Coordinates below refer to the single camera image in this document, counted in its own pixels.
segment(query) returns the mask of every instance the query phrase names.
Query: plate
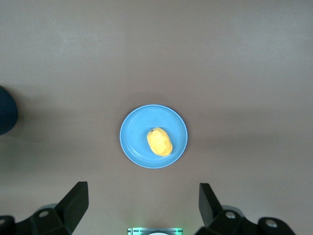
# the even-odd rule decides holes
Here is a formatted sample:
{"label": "plate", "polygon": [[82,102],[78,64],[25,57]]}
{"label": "plate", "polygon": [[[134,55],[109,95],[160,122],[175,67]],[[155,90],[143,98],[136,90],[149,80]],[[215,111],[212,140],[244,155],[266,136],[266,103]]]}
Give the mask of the plate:
{"label": "plate", "polygon": [[[156,127],[166,131],[172,142],[173,151],[166,157],[153,153],[148,144],[147,134]],[[182,118],[174,110],[158,104],[133,110],[120,130],[120,142],[126,156],[146,168],[162,168],[177,161],[185,151],[187,140],[187,128]]]}

